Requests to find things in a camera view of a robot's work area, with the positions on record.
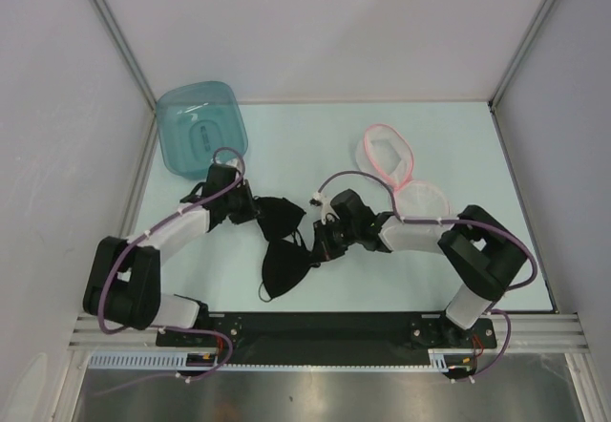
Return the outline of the black bra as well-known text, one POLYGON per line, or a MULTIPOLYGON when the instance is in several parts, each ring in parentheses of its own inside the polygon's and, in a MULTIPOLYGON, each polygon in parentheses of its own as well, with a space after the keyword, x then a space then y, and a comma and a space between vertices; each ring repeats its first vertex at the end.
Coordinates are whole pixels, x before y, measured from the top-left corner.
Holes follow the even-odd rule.
POLYGON ((263 257, 262 287, 274 300, 299 284, 318 267, 307 249, 299 225, 306 211, 286 198, 259 197, 257 222, 268 246, 263 257))

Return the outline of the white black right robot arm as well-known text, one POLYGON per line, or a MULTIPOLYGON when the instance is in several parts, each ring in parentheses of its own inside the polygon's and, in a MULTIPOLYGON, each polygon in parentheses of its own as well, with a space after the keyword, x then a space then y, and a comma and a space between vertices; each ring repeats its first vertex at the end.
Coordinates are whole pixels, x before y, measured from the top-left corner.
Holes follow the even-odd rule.
POLYGON ((512 289, 519 270, 532 260, 528 248, 485 209, 467 206, 455 217, 402 217, 397 211, 374 213, 348 189, 333 199, 316 193, 320 209, 313 224, 312 259, 336 260, 354 244, 370 252, 421 251, 446 257, 461 287, 432 327, 419 328, 426 347, 458 348, 474 337, 475 323, 512 289))

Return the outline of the pink mesh laundry bag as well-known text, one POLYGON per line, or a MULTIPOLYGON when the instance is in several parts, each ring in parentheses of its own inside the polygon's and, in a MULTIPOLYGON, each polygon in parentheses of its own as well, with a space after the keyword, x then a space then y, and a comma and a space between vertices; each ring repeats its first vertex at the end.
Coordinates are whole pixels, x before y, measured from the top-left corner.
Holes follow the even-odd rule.
POLYGON ((391 126, 383 123, 369 126, 356 146, 355 162, 362 172, 390 187, 401 216, 446 217, 453 212, 438 187, 413 177, 413 151, 391 126))

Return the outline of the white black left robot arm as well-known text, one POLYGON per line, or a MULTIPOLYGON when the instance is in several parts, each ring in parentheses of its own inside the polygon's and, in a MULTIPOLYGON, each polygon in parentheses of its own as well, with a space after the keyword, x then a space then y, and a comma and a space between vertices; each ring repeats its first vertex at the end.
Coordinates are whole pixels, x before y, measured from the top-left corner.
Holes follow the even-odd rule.
POLYGON ((102 331, 126 328, 177 328, 188 344, 204 343, 210 321, 200 314, 204 304, 161 287, 161 269, 195 239, 225 220, 235 224, 257 217, 243 169, 214 164, 207 179, 180 201, 176 212, 139 235, 106 237, 97 246, 83 295, 83 309, 95 316, 102 331))

